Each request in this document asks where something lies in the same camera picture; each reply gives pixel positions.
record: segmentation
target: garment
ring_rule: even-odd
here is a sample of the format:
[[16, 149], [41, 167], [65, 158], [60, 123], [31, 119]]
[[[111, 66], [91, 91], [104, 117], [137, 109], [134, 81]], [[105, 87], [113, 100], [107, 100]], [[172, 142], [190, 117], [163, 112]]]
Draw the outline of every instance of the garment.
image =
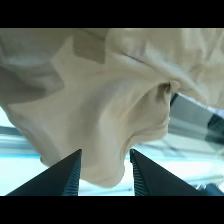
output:
[[223, 107], [223, 29], [0, 29], [0, 105], [52, 166], [119, 183], [139, 142], [167, 133], [171, 92]]

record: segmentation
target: fabric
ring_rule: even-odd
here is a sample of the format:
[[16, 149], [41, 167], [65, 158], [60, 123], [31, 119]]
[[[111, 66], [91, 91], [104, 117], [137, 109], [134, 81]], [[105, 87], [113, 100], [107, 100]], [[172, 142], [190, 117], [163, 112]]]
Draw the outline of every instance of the fabric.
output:
[[0, 29], [0, 105], [52, 166], [112, 187], [139, 142], [167, 133], [171, 92], [223, 107], [223, 29]]

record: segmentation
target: tan shirt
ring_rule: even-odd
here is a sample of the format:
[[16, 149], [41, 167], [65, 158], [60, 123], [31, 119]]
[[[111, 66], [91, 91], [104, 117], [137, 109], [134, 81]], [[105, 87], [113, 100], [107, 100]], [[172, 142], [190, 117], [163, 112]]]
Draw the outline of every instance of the tan shirt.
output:
[[133, 144], [166, 134], [171, 92], [224, 106], [223, 35], [0, 29], [0, 105], [46, 165], [81, 148], [81, 178], [111, 187]]

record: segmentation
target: beige cloth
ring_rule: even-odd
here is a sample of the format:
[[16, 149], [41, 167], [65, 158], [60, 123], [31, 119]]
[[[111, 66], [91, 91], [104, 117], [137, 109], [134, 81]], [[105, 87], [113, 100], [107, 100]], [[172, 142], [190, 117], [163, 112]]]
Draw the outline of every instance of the beige cloth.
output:
[[224, 105], [223, 29], [0, 29], [0, 105], [51, 166], [119, 183], [138, 142], [167, 132], [171, 92]]

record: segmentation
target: beige towel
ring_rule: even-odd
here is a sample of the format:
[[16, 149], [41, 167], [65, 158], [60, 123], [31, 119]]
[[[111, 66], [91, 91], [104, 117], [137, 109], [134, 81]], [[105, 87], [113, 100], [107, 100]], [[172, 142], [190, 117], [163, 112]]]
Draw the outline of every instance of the beige towel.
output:
[[0, 29], [0, 105], [43, 163], [81, 148], [81, 178], [112, 187], [133, 144], [166, 134], [171, 92], [223, 107], [223, 34]]

